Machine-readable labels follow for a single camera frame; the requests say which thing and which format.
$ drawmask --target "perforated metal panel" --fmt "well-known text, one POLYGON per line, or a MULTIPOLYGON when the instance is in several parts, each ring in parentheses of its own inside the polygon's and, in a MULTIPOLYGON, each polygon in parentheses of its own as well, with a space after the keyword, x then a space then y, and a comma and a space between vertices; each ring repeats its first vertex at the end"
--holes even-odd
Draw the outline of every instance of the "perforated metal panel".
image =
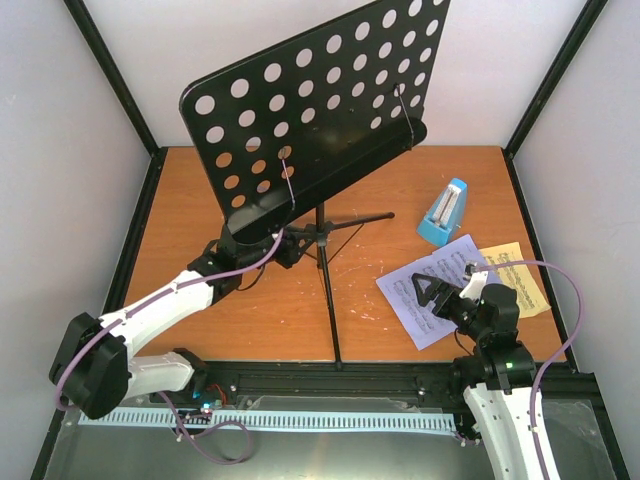
POLYGON ((412 130, 424 139, 448 3, 374 2, 185 90, 181 114, 236 240, 255 243, 287 218, 279 152, 296 218, 410 148, 412 130))

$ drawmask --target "circular hole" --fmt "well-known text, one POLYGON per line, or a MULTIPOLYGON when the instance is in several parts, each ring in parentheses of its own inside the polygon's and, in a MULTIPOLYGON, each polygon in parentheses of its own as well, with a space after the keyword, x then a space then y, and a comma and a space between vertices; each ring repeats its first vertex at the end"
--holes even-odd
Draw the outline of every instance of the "circular hole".
POLYGON ((340 67, 333 67, 329 70, 329 73, 327 73, 327 82, 336 83, 340 79, 340 73, 340 67))
POLYGON ((275 95, 269 101, 269 110, 271 110, 272 112, 277 112, 282 107, 284 107, 284 95, 280 95, 280 94, 275 95))
POLYGON ((380 50, 378 51, 378 56, 380 58, 387 58, 387 56, 389 56, 389 54, 391 53, 391 46, 391 42, 383 43, 380 47, 380 50))
POLYGON ((360 71, 364 68, 366 64, 367 64, 367 56, 364 53, 361 53, 353 61, 353 69, 355 71, 360 71))
POLYGON ((313 92, 313 82, 311 80, 305 80, 300 84, 298 88, 298 95, 301 97, 308 97, 313 92))
POLYGON ((327 52, 336 53, 340 50, 340 45, 342 45, 342 37, 340 35, 334 35, 327 42, 327 52))
POLYGON ((384 28, 389 28, 391 25, 393 25, 396 21, 396 11, 395 10, 389 10, 387 13, 385 13, 384 17, 382 18, 382 26, 384 28))
POLYGON ((269 180, 263 180, 258 184, 258 188, 256 188, 256 190, 258 191, 258 193, 264 193, 269 190, 270 186, 271 182, 269 180))
POLYGON ((369 24, 367 22, 362 22, 356 28, 356 40, 364 40, 369 35, 369 24))
POLYGON ((429 60, 430 56, 431 56, 431 49, 425 48, 424 51, 420 54, 420 61, 426 62, 427 60, 429 60))
POLYGON ((284 170, 283 170, 283 171, 282 171, 282 173, 280 174, 280 176, 281 176, 282 178, 285 178, 285 179, 286 179, 286 178, 287 178, 287 175, 288 175, 288 176, 289 176, 289 178, 291 178, 291 177, 293 177, 293 172, 295 172, 295 169, 294 169, 291 165, 289 165, 289 166, 287 167, 287 173, 286 173, 286 175, 285 175, 284 170))
POLYGON ((267 82, 275 82, 278 78, 280 78, 281 73, 282 67, 280 67, 278 63, 272 63, 264 69, 264 79, 267 82))
POLYGON ((427 78, 427 75, 422 72, 419 73, 418 76, 416 77, 416 79, 414 80, 414 85, 417 87, 418 85, 422 85, 422 82, 424 82, 424 79, 427 78))
POLYGON ((231 95, 235 98, 244 97, 249 91, 249 82, 247 82, 244 78, 239 78, 231 85, 231 95))
POLYGON ((278 150, 278 158, 280 160, 286 160, 291 156, 291 147, 289 145, 285 145, 280 150, 278 150))
POLYGON ((427 27, 427 35, 428 36, 433 35, 437 29, 438 29, 438 21, 431 20, 431 23, 429 23, 429 26, 427 27))
POLYGON ((409 33, 407 33, 404 36, 404 39, 402 40, 402 44, 405 47, 408 47, 409 45, 411 45, 413 43, 413 41, 416 39, 416 32, 414 32, 413 30, 411 30, 409 33))
POLYGON ((216 167, 228 167, 229 165, 231 165, 231 158, 232 157, 229 152, 221 153, 220 155, 218 155, 218 158, 216 158, 216 167))
POLYGON ((400 65, 398 65, 398 73, 406 72, 407 69, 409 68, 410 63, 411 61, 408 58, 405 58, 403 61, 401 61, 400 65))
POLYGON ((340 95, 332 95, 331 98, 327 101, 327 108, 329 110, 333 110, 338 105, 340 105, 340 95))
POLYGON ((267 168, 267 162, 264 160, 258 160, 256 163, 251 165, 251 171, 255 174, 264 172, 265 168, 267 168))
POLYGON ((207 142, 218 143, 224 137, 224 129, 222 127, 211 127, 207 132, 207 142))
POLYGON ((304 112, 302 112, 300 120, 302 120, 302 123, 309 123, 315 116, 316 111, 313 108, 307 108, 304 112))
POLYGON ((422 0, 413 0, 413 2, 411 2, 411 5, 409 5, 409 16, 415 17, 420 12, 421 8, 422 0))
POLYGON ((238 186, 238 183, 240 183, 240 177, 238 177, 237 175, 230 175, 224 181, 224 188, 226 188, 227 190, 231 190, 232 188, 236 188, 238 186))
POLYGON ((280 122, 278 125, 276 125, 276 128, 273 129, 273 134, 280 138, 280 137, 284 137, 287 132, 289 131, 289 124, 287 122, 280 122))
POLYGON ((406 88, 406 85, 404 83, 401 83, 400 85, 398 85, 398 88, 393 89, 393 96, 399 97, 404 93, 405 88, 406 88))
POLYGON ((256 114, 253 110, 245 110, 238 117, 238 123, 241 127, 250 126, 256 119, 256 114))
POLYGON ((213 112, 213 107, 216 106, 216 101, 211 95, 203 95, 196 101, 196 113, 200 115, 208 115, 213 112))
POLYGON ((238 195, 234 197, 233 200, 231 200, 231 206, 233 208, 240 208, 242 205, 244 205, 244 201, 244 195, 238 195))
POLYGON ((384 102, 384 95, 378 95, 373 100, 373 108, 380 108, 380 105, 382 105, 383 102, 384 102))
POLYGON ((247 140, 244 148, 247 150, 247 152, 254 152, 258 148, 260 148, 261 143, 262 140, 260 140, 260 137, 251 137, 249 140, 247 140))
POLYGON ((362 82, 358 82, 353 86, 353 89, 351 90, 351 95, 353 95, 354 97, 359 97, 362 92, 364 92, 364 83, 362 82))
POLYGON ((311 52, 311 50, 309 50, 308 48, 304 48, 300 50, 298 56, 296 57, 296 65, 298 65, 300 68, 306 67, 311 63, 312 58, 313 52, 311 52))
POLYGON ((380 70, 380 73, 378 73, 378 75, 376 75, 376 84, 377 85, 382 85, 385 80, 387 79, 387 77, 389 76, 389 74, 387 73, 386 70, 380 70))

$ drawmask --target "blue metronome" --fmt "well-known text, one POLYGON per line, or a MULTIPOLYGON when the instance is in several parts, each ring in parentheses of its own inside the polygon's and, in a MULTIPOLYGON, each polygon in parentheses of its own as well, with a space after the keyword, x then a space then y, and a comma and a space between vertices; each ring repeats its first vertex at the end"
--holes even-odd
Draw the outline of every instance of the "blue metronome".
POLYGON ((460 228, 466 203, 467 184, 454 178, 418 225, 420 236, 436 247, 449 243, 460 228))

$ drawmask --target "paper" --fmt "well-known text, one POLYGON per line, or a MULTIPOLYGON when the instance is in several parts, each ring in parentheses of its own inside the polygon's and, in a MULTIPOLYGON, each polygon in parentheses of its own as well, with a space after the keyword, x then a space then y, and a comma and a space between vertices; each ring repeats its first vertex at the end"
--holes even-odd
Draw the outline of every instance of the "paper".
MULTIPOLYGON (((471 236, 465 235, 436 250, 432 255, 416 260, 376 280, 378 287, 418 350, 446 337, 456 329, 456 326, 453 322, 438 318, 431 313, 433 302, 424 308, 418 305, 411 275, 424 273, 462 287, 466 284, 464 267, 468 262, 486 265, 484 257, 476 248, 471 236)), ((495 273, 490 272, 488 281, 499 283, 500 279, 495 273)))
MULTIPOLYGON (((522 260, 522 252, 518 242, 499 245, 497 247, 483 248, 480 253, 491 265, 496 263, 513 262, 522 260)), ((539 313, 549 310, 549 304, 542 295, 526 265, 500 268, 496 273, 502 283, 518 292, 518 307, 520 318, 534 317, 539 313)))

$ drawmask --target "white wall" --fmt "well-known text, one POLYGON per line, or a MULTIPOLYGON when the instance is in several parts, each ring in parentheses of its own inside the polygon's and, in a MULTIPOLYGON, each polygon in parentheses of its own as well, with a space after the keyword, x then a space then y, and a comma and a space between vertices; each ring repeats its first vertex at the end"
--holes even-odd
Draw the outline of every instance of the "white wall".
POLYGON ((28 478, 69 320, 104 302, 148 155, 63 2, 0 2, 0 465, 28 478))
MULTIPOLYGON (((177 108, 190 82, 369 1, 86 4, 157 141, 190 145, 177 108)), ((506 145, 583 5, 451 2, 427 96, 427 142, 506 145)))
MULTIPOLYGON (((576 344, 640 478, 640 10, 609 2, 516 157, 542 250, 582 284, 576 344)), ((573 329, 575 295, 554 281, 573 329)))

